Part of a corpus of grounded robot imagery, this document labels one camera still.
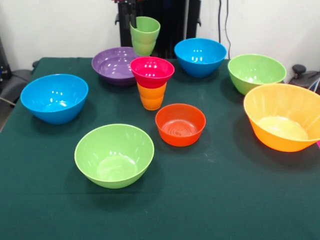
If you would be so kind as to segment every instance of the bowl rim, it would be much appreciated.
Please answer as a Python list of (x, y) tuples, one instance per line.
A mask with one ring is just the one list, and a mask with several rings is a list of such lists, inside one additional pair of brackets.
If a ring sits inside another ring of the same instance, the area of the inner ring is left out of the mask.
[(288, 83), (269, 83), (269, 84), (263, 84), (263, 85), (260, 85), (260, 86), (257, 86), (253, 89), (251, 89), (245, 96), (244, 96), (244, 99), (243, 99), (243, 108), (244, 108), (244, 111), (245, 111), (245, 114), (247, 115), (247, 117), (255, 124), (257, 125), (259, 128), (263, 129), (264, 131), (268, 132), (269, 134), (273, 135), (273, 136), (276, 136), (278, 138), (281, 138), (281, 139), (285, 139), (285, 140), (289, 140), (289, 141), (293, 141), (293, 142), (304, 142), (304, 143), (310, 143), (310, 142), (318, 142), (320, 140), (320, 137), (319, 138), (313, 138), (313, 139), (308, 139), (308, 140), (294, 140), (294, 139), (290, 139), (290, 138), (287, 138), (287, 137), (282, 137), (282, 136), (278, 136), (278, 135), (275, 135), (273, 134), (272, 132), (269, 132), (267, 130), (265, 130), (264, 128), (262, 128), (258, 123), (257, 121), (255, 121), (251, 114), (249, 114), (246, 106), (246, 102), (248, 101), (248, 96), (250, 96), (251, 94), (253, 94), (255, 91), (258, 91), (260, 88), (271, 88), (273, 86), (277, 86), (277, 87), (280, 87), (280, 88), (296, 88), (296, 89), (299, 89), (300, 91), (303, 91), (307, 94), (312, 94), (314, 96), (316, 96), (317, 98), (320, 98), (320, 95), (318, 95), (317, 93), (311, 91), (311, 90), (308, 90), (308, 89), (305, 89), (301, 86), (296, 86), (296, 85), (292, 85), (292, 84), (288, 84)]
[[(29, 107), (26, 105), (25, 101), (24, 101), (24, 92), (26, 91), (27, 88), (29, 88), (30, 86), (34, 85), (36, 82), (39, 82), (39, 81), (43, 81), (44, 79), (46, 78), (52, 78), (54, 76), (65, 76), (65, 77), (72, 77), (74, 79), (78, 79), (80, 82), (84, 83), (84, 86), (85, 86), (85, 94), (82, 98), (79, 99), (79, 101), (73, 105), (70, 105), (70, 106), (67, 106), (66, 108), (64, 109), (61, 109), (61, 110), (48, 110), (48, 111), (39, 111), (39, 110), (35, 110), (33, 109), (32, 107)], [(59, 112), (63, 112), (63, 111), (66, 111), (68, 109), (71, 109), (73, 108), (74, 106), (78, 105), (79, 103), (81, 103), (83, 100), (85, 100), (88, 96), (88, 93), (89, 93), (89, 86), (87, 84), (87, 82), (82, 79), (81, 77), (79, 76), (76, 76), (76, 75), (73, 75), (73, 74), (67, 74), (67, 73), (57, 73), (57, 74), (50, 74), (50, 75), (46, 75), (46, 76), (42, 76), (42, 77), (39, 77), (33, 81), (31, 81), (30, 83), (28, 83), (25, 88), (22, 90), (21, 94), (20, 94), (20, 100), (21, 100), (21, 103), (23, 106), (25, 106), (27, 109), (33, 111), (33, 112), (36, 112), (36, 113), (59, 113)]]
[[(158, 121), (157, 121), (158, 116), (159, 116), (159, 113), (162, 112), (162, 111), (164, 111), (164, 110), (167, 109), (167, 108), (174, 107), (174, 106), (178, 106), (178, 105), (179, 105), (179, 106), (183, 106), (183, 107), (187, 107), (187, 106), (188, 106), (188, 107), (191, 107), (191, 108), (195, 109), (196, 111), (198, 111), (198, 112), (200, 113), (200, 115), (203, 117), (203, 119), (204, 119), (204, 124), (203, 124), (202, 128), (199, 129), (196, 133), (194, 133), (194, 134), (192, 134), (192, 135), (189, 135), (189, 136), (176, 136), (176, 135), (172, 135), (172, 134), (169, 134), (169, 133), (167, 133), (167, 132), (164, 132), (164, 131), (161, 129), (161, 127), (159, 126)], [(175, 138), (180, 138), (180, 139), (182, 139), (182, 138), (189, 138), (189, 137), (192, 137), (192, 136), (195, 136), (195, 135), (201, 133), (201, 132), (205, 129), (206, 124), (207, 124), (206, 115), (205, 115), (199, 108), (197, 108), (197, 107), (195, 107), (195, 106), (193, 106), (193, 105), (190, 105), (190, 104), (186, 104), (186, 103), (173, 103), (173, 104), (168, 104), (168, 105), (160, 108), (159, 111), (156, 113), (154, 120), (155, 120), (155, 124), (156, 124), (156, 127), (158, 128), (158, 130), (164, 132), (165, 134), (168, 134), (169, 136), (172, 136), (172, 137), (175, 137)]]
[(133, 59), (133, 60), (130, 62), (131, 71), (132, 71), (134, 74), (136, 74), (136, 75), (138, 75), (138, 76), (140, 76), (140, 77), (145, 77), (145, 76), (142, 75), (142, 74), (140, 74), (140, 73), (137, 73), (137, 71), (135, 71), (135, 70), (131, 67), (132, 63), (135, 62), (135, 61), (137, 61), (137, 60), (139, 60), (139, 59), (158, 59), (159, 61), (162, 61), (162, 62), (164, 62), (164, 63), (168, 63), (168, 64), (172, 67), (172, 72), (171, 72), (170, 74), (168, 74), (167, 76), (161, 76), (161, 77), (154, 77), (154, 76), (153, 76), (152, 79), (157, 79), (157, 80), (159, 80), (159, 79), (164, 79), (164, 78), (167, 78), (167, 77), (171, 78), (172, 75), (173, 75), (173, 74), (175, 73), (175, 71), (176, 71), (175, 66), (174, 66), (171, 62), (169, 62), (168, 60), (165, 60), (165, 59), (163, 59), (163, 58), (156, 57), (156, 56), (140, 56), (140, 57), (137, 57), (137, 58)]
[[(151, 145), (152, 145), (152, 154), (151, 154), (151, 157), (150, 157), (150, 160), (149, 162), (145, 165), (145, 167), (140, 170), (137, 174), (131, 176), (131, 177), (128, 177), (128, 178), (124, 178), (124, 179), (121, 179), (121, 180), (118, 180), (118, 181), (105, 181), (103, 179), (98, 179), (96, 177), (91, 177), (89, 174), (85, 173), (78, 165), (78, 162), (77, 162), (77, 158), (76, 158), (76, 153), (77, 153), (77, 150), (79, 148), (79, 145), (82, 141), (84, 141), (84, 139), (90, 135), (91, 133), (95, 132), (95, 131), (98, 131), (99, 129), (102, 129), (102, 128), (110, 128), (110, 127), (113, 127), (113, 126), (122, 126), (122, 127), (130, 127), (130, 128), (134, 128), (136, 130), (138, 130), (139, 132), (143, 133), (144, 135), (146, 135), (147, 139), (150, 140), (151, 142)], [(154, 159), (154, 156), (155, 156), (155, 145), (154, 145), (154, 142), (152, 141), (151, 137), (144, 131), (142, 130), (141, 128), (139, 127), (136, 127), (136, 126), (133, 126), (133, 125), (130, 125), (130, 124), (124, 124), (124, 123), (112, 123), (112, 124), (107, 124), (107, 125), (103, 125), (103, 126), (99, 126), (91, 131), (89, 131), (88, 133), (86, 133), (81, 139), (80, 141), (77, 143), (76, 147), (75, 147), (75, 150), (74, 150), (74, 162), (75, 162), (75, 165), (76, 167), (79, 169), (79, 171), (85, 175), (86, 177), (94, 180), (94, 181), (99, 181), (99, 182), (103, 182), (103, 183), (120, 183), (120, 182), (124, 182), (124, 181), (127, 181), (129, 179), (132, 179), (138, 175), (140, 175), (141, 173), (143, 173), (144, 171), (147, 170), (147, 168), (149, 167), (149, 165), (151, 164), (152, 160)]]
[[(223, 47), (225, 54), (224, 54), (224, 56), (223, 56), (222, 58), (220, 58), (219, 60), (215, 60), (215, 61), (211, 61), (211, 62), (206, 62), (206, 63), (199, 63), (199, 62), (188, 61), (188, 60), (180, 57), (180, 56), (177, 54), (176, 48), (177, 48), (179, 45), (181, 45), (182, 43), (184, 43), (184, 42), (194, 41), (194, 40), (205, 40), (205, 41), (210, 41), (210, 42), (213, 42), (213, 43), (217, 43), (217, 44), (219, 44), (221, 47)], [(192, 37), (192, 38), (187, 38), (187, 39), (184, 39), (184, 40), (178, 42), (178, 43), (174, 46), (174, 54), (176, 55), (176, 57), (177, 57), (178, 59), (181, 59), (181, 60), (183, 60), (183, 61), (185, 61), (185, 62), (187, 62), (187, 63), (196, 64), (196, 65), (210, 65), (210, 64), (219, 63), (219, 62), (221, 62), (222, 60), (224, 60), (224, 59), (226, 58), (227, 53), (228, 53), (228, 51), (227, 51), (226, 47), (225, 47), (224, 45), (222, 45), (220, 42), (217, 42), (217, 41), (212, 40), (212, 39), (210, 39), (210, 38), (204, 38), (204, 37)]]
[(102, 54), (102, 53), (105, 53), (105, 52), (108, 52), (108, 51), (111, 51), (111, 50), (115, 50), (115, 49), (130, 49), (130, 50), (132, 50), (132, 52), (135, 54), (136, 58), (139, 57), (139, 56), (135, 53), (134, 48), (133, 48), (132, 46), (112, 47), (112, 48), (108, 48), (108, 49), (105, 49), (105, 50), (102, 50), (102, 51), (98, 52), (98, 53), (92, 58), (92, 60), (91, 60), (91, 67), (92, 67), (93, 70), (94, 70), (97, 74), (99, 74), (100, 76), (103, 76), (104, 78), (116, 80), (116, 82), (117, 82), (117, 81), (121, 81), (121, 80), (128, 80), (128, 79), (134, 78), (134, 75), (133, 75), (133, 74), (132, 74), (132, 76), (130, 76), (130, 77), (125, 77), (125, 78), (121, 78), (121, 79), (119, 79), (119, 78), (110, 78), (109, 76), (106, 76), (106, 75), (98, 72), (98, 70), (95, 68), (95, 66), (94, 66), (94, 60), (98, 57), (98, 55), (100, 55), (100, 54)]
[(159, 22), (157, 19), (153, 18), (153, 17), (149, 17), (149, 16), (137, 16), (136, 19), (152, 19), (152, 20), (155, 20), (156, 23), (158, 24), (158, 28), (157, 28), (156, 30), (154, 30), (154, 31), (140, 31), (140, 30), (138, 30), (137, 28), (134, 28), (134, 27), (132, 26), (131, 22), (130, 22), (130, 30), (132, 29), (132, 30), (134, 30), (134, 31), (137, 31), (137, 32), (143, 33), (143, 34), (145, 34), (145, 33), (154, 34), (154, 33), (156, 33), (157, 31), (159, 31), (160, 28), (161, 28), (160, 22)]
[[(273, 60), (273, 61), (275, 61), (276, 63), (278, 63), (278, 64), (283, 68), (283, 70), (284, 70), (284, 76), (282, 77), (281, 80), (277, 80), (277, 81), (273, 81), (273, 82), (266, 82), (266, 83), (249, 82), (249, 81), (243, 79), (242, 77), (238, 77), (238, 76), (236, 76), (236, 75), (234, 74), (233, 71), (231, 71), (231, 69), (230, 69), (230, 64), (232, 63), (232, 61), (233, 61), (234, 59), (241, 58), (241, 57), (244, 57), (244, 56), (257, 56), (257, 57), (263, 57), (263, 58), (266, 58), (266, 59)], [(235, 78), (237, 78), (238, 80), (240, 80), (240, 81), (242, 81), (242, 82), (244, 82), (244, 83), (253, 84), (253, 85), (256, 85), (256, 86), (266, 85), (266, 84), (277, 84), (277, 83), (282, 82), (282, 81), (286, 78), (286, 76), (287, 76), (287, 69), (285, 68), (285, 66), (284, 66), (281, 62), (279, 62), (279, 61), (276, 60), (275, 58), (272, 58), (272, 57), (269, 57), (269, 56), (266, 56), (266, 55), (262, 55), (262, 54), (257, 54), (257, 53), (245, 53), (245, 54), (241, 54), (241, 55), (238, 55), (238, 56), (233, 57), (233, 58), (230, 59), (229, 62), (228, 62), (228, 71), (229, 71), (230, 74), (232, 74), (232, 75), (233, 75)]]

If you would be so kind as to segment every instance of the green bowl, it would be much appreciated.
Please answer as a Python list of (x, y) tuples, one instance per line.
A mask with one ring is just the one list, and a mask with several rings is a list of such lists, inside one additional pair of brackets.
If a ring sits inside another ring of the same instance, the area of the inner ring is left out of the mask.
[(251, 89), (282, 82), (286, 68), (277, 60), (259, 54), (243, 54), (228, 63), (231, 80), (236, 89), (246, 95)]
[(95, 184), (120, 189), (145, 173), (154, 153), (154, 143), (143, 130), (127, 124), (110, 124), (87, 133), (75, 148), (74, 160)]

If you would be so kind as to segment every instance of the purple bowl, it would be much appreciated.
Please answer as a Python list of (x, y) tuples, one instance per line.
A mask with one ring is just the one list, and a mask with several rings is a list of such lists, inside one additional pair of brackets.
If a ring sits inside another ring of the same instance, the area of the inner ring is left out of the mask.
[(133, 47), (110, 48), (92, 59), (92, 67), (107, 83), (127, 87), (137, 83), (130, 63), (138, 57)]

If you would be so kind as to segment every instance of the green tablecloth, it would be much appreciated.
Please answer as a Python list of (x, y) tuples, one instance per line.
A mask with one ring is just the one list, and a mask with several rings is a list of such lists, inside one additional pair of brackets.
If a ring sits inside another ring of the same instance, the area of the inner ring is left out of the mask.
[[(0, 235), (13, 239), (313, 240), (320, 238), (320, 151), (296, 153), (261, 144), (233, 87), (227, 62), (205, 79), (176, 72), (163, 106), (200, 108), (199, 141), (164, 143), (156, 111), (143, 108), (136, 86), (101, 81), (89, 58), (43, 58), (33, 78), (77, 75), (89, 84), (80, 115), (64, 125), (33, 117), (18, 102), (0, 133)], [(107, 124), (146, 131), (155, 145), (146, 173), (122, 189), (99, 187), (74, 163), (78, 141)]]

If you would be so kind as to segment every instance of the white wall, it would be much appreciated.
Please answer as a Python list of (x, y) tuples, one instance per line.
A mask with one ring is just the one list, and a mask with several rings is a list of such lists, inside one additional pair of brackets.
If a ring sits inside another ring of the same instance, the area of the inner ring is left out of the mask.
[(117, 12), (111, 0), (0, 0), (0, 36), (11, 68), (118, 47)]
[[(202, 0), (197, 37), (218, 40), (219, 0)], [(320, 67), (319, 0), (229, 0), (231, 57), (258, 53), (288, 69)], [(120, 45), (111, 0), (0, 0), (0, 36), (12, 69), (41, 57), (93, 57)], [(224, 31), (226, 0), (222, 0)], [(225, 35), (222, 43), (227, 46)]]
[[(202, 27), (197, 37), (218, 40), (219, 0), (202, 0)], [(229, 0), (227, 33), (231, 58), (256, 53), (275, 58), (287, 68), (301, 63), (320, 70), (320, 0)], [(222, 0), (222, 44), (225, 37), (226, 0)]]

